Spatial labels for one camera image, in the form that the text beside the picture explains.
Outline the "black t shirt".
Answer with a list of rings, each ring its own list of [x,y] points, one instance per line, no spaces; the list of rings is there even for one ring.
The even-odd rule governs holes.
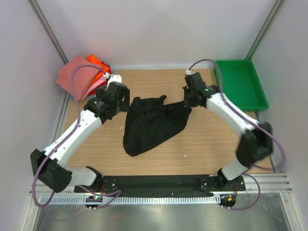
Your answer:
[[[184,102],[164,104],[166,95],[158,98],[135,97],[127,112],[123,147],[135,157],[182,132],[192,112]]]

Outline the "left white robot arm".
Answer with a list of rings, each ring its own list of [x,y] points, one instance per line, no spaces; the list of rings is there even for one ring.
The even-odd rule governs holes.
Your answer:
[[[69,168],[70,158],[83,141],[107,120],[129,108],[130,91],[122,83],[112,81],[98,97],[90,99],[77,120],[54,143],[31,155],[34,176],[56,193],[68,186],[86,186],[95,193],[102,187],[101,173],[92,167]]]

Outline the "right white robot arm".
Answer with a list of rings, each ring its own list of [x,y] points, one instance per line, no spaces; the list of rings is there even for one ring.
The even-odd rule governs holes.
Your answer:
[[[233,188],[243,173],[272,154],[273,141],[269,137],[272,127],[268,122],[260,123],[241,111],[219,91],[218,86],[207,86],[200,73],[186,70],[185,81],[184,105],[204,107],[215,113],[240,138],[235,158],[217,173],[218,187],[227,191]]]

